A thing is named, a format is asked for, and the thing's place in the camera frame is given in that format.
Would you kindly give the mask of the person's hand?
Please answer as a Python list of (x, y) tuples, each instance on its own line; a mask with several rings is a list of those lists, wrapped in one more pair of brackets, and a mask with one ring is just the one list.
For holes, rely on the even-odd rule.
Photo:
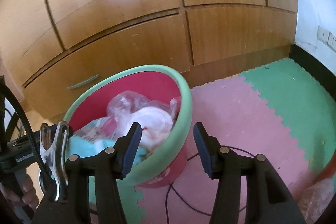
[(34, 188), (33, 181), (28, 174), (25, 174), (25, 182), (22, 185), (23, 187), (23, 197), (20, 198), (12, 190), (6, 188), (1, 184), (1, 192), (7, 201), (13, 202), (22, 202), (25, 205), (28, 205), (32, 209), (36, 209), (39, 205), (39, 199), (36, 194), (36, 189)]

